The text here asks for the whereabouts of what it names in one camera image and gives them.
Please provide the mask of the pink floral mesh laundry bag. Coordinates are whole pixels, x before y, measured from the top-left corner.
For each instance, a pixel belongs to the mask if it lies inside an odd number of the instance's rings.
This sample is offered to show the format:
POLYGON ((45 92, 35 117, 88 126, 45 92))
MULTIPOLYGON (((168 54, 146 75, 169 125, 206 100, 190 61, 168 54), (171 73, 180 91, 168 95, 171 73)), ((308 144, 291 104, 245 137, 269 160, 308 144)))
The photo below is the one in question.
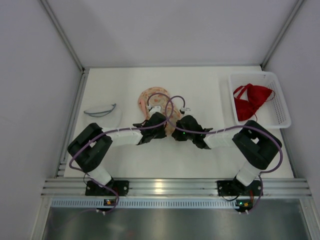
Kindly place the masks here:
MULTIPOLYGON (((156 94, 156 95, 153 95, 149 99, 149 97, 155 93, 162 93, 162 94, 165 94, 166 96, 170 97, 169 92, 162 87, 151 87, 151 88, 144 90, 138 98, 138 106, 139 106, 140 110, 142 111, 142 113, 145 117, 145 120, 149 120, 151 117, 151 115, 149 113, 148 106, 151 106, 151 107, 161 106, 160 112, 162 114, 165 113, 165 107, 168 102, 168 98, 161 95, 161 94, 156 94)), ((180 120, 182 118, 182 115, 176 106, 172 107, 172 105, 169 103, 167 106, 167 111, 166 111, 168 116, 170 115, 172 109, 173 109, 173 114, 170 117, 169 121, 171 123, 175 124, 178 120, 180 120)))

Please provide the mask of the clear plastic dome insert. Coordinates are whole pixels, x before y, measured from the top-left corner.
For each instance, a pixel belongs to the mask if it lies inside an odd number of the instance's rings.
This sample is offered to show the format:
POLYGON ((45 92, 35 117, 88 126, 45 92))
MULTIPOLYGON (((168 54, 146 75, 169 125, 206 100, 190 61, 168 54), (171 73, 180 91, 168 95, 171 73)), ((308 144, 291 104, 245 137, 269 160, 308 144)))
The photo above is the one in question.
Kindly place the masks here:
POLYGON ((122 120, 122 110, 116 104, 103 104, 89 107, 83 111, 83 123, 98 124, 103 128, 117 128, 122 120))

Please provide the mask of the red bra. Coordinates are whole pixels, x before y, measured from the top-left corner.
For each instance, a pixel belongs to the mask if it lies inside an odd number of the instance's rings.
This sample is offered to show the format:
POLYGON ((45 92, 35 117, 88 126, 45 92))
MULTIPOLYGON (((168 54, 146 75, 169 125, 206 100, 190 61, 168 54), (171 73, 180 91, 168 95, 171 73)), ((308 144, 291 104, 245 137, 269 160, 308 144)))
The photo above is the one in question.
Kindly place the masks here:
POLYGON ((272 101, 276 96, 274 90, 265 86, 241 85, 233 91, 236 116, 239 122, 254 117, 258 121, 257 111, 266 102, 272 101))

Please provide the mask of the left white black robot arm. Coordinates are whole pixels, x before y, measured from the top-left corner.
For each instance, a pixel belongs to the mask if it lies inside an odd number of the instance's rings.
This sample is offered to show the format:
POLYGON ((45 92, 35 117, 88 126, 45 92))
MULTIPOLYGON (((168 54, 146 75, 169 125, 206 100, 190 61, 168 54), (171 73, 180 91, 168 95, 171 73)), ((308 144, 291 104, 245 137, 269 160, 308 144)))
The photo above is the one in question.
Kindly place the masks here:
POLYGON ((165 138, 167 119, 155 112, 150 119, 136 123, 133 128, 110 129, 106 132, 97 123, 89 124, 67 147, 79 169, 103 186, 113 181, 112 176, 102 166, 102 161, 111 147, 125 145, 143 145, 153 139, 165 138))

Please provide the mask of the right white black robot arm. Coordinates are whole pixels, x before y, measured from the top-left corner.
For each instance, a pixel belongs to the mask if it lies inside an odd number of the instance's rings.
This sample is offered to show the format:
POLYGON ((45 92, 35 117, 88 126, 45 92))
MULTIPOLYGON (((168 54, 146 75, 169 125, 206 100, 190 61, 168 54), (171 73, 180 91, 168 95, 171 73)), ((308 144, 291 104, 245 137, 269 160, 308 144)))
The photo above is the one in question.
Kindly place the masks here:
POLYGON ((176 122, 171 136, 178 142, 189 140, 199 149, 237 148, 246 159, 232 180, 238 191, 250 186, 277 154, 283 157, 280 140, 254 120, 214 130, 203 128, 192 115, 186 115, 176 122))

